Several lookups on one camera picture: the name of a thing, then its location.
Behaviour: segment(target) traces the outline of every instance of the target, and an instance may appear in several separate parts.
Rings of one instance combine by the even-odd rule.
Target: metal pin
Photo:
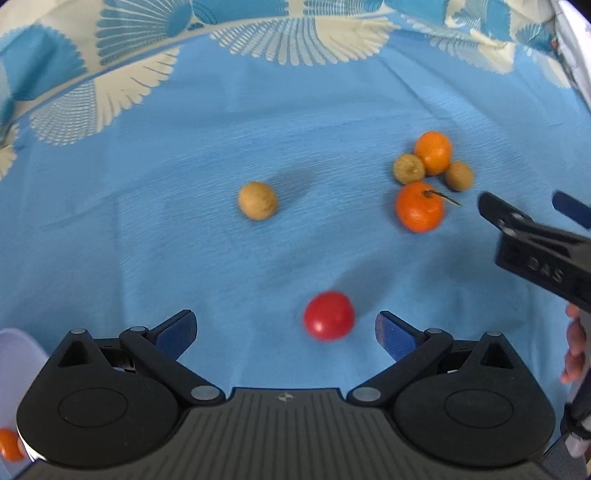
[[[430,197],[431,194],[435,194],[438,197],[441,197],[443,200],[451,203],[455,207],[461,207],[462,206],[460,203],[457,203],[455,200],[449,198],[447,195],[444,195],[444,194],[442,194],[440,192],[436,192],[435,190],[425,190],[424,193],[425,193],[425,197]]]
[[[382,393],[374,387],[359,387],[353,390],[353,398],[362,402],[373,402],[380,399]]]
[[[191,390],[191,396],[195,400],[211,401],[220,396],[220,391],[213,385],[200,385]]]

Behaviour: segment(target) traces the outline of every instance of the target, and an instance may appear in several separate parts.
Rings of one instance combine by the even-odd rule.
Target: white bowl
[[[0,428],[17,431],[18,405],[47,358],[43,348],[25,332],[0,330]],[[7,462],[0,456],[0,480],[14,477],[30,462],[29,458]]]

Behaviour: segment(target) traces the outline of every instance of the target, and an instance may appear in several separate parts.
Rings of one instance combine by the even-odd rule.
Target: brown round fruit
[[[454,161],[445,171],[445,181],[452,190],[463,192],[474,185],[474,174],[464,162]]]
[[[247,183],[238,194],[238,206],[251,220],[267,220],[277,211],[278,204],[273,189],[261,181]]]
[[[404,185],[412,181],[420,181],[427,175],[421,159],[411,153],[400,155],[392,166],[392,172],[394,178]]]

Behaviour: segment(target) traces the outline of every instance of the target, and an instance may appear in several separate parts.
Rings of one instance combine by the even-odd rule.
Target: black clamp
[[[190,310],[115,339],[70,331],[18,408],[21,437],[48,461],[73,468],[107,468],[150,453],[187,408],[225,400],[176,361],[196,334]]]
[[[581,425],[581,422],[575,420],[573,415],[573,406],[570,403],[564,405],[564,414],[560,422],[561,433],[573,433],[582,440],[591,440],[591,432],[588,432],[585,427]]]
[[[375,326],[396,363],[349,392],[349,403],[387,411],[410,443],[445,463],[501,468],[541,457],[554,411],[503,334],[454,340],[390,312]]]
[[[591,226],[591,210],[562,192],[554,195],[557,210]],[[512,205],[483,193],[480,215],[502,233],[496,264],[591,312],[591,240],[535,223]]]

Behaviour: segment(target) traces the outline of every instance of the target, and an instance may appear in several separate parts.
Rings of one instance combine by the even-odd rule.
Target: patterned fabric
[[[493,264],[490,190],[534,219],[591,203],[591,118],[548,0],[9,0],[0,11],[0,328],[48,351],[192,309],[181,360],[233,386],[348,389],[390,363],[382,310],[501,330],[556,408],[564,302]],[[396,221],[393,159],[445,132],[476,186],[442,226]],[[235,205],[268,181],[278,215]],[[430,179],[444,188],[438,179]],[[320,344],[322,290],[358,324]]]

